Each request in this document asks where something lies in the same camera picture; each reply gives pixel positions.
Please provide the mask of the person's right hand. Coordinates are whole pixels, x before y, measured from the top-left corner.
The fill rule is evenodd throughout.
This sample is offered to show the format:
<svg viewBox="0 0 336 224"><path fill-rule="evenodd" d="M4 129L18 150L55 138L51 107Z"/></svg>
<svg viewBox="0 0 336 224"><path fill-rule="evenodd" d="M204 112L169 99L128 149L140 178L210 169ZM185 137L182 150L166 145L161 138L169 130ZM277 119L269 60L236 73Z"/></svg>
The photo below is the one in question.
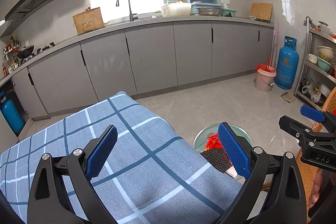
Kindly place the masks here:
<svg viewBox="0 0 336 224"><path fill-rule="evenodd" d="M309 208L311 208L319 199L321 188L323 186L323 170L318 169L313 181L313 187L309 197Z"/></svg>

